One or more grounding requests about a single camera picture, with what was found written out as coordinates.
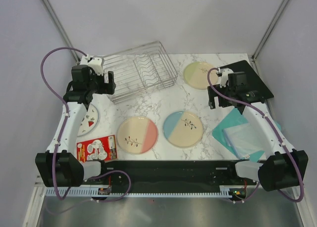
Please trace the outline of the green and cream plate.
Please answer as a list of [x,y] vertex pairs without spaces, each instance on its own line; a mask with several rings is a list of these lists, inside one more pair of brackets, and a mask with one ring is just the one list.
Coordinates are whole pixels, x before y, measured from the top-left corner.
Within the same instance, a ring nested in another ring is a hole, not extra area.
[[185,82],[194,89],[206,90],[209,86],[208,71],[213,65],[207,62],[193,62],[183,71]]

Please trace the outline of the metal wire dish rack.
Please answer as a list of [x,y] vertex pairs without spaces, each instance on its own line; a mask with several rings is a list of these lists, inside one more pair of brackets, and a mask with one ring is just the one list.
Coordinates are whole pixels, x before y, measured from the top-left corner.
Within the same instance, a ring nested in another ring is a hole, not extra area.
[[108,98],[119,104],[173,86],[178,73],[160,41],[103,56],[105,79],[113,72],[116,89]]

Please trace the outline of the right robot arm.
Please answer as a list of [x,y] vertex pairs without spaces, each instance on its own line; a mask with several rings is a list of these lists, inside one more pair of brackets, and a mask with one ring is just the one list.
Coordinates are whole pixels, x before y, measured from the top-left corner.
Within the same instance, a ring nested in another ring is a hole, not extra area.
[[297,151],[288,142],[270,116],[263,96],[252,91],[244,72],[212,68],[207,76],[216,76],[219,83],[209,79],[209,106],[215,109],[215,98],[222,108],[233,110],[216,126],[212,136],[240,160],[227,171],[228,181],[239,184],[244,178],[254,180],[265,191],[299,187],[304,195],[308,155]]

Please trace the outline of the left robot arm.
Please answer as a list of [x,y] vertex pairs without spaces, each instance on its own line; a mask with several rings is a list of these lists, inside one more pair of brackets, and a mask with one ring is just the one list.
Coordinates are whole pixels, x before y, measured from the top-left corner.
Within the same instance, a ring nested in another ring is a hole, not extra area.
[[107,182],[109,173],[101,168],[100,161],[80,163],[74,150],[81,123],[86,116],[94,94],[114,94],[114,73],[97,75],[88,65],[76,65],[71,70],[72,81],[68,83],[61,98],[63,111],[57,131],[50,145],[38,153],[35,163],[46,187],[78,187],[86,179],[98,184]]

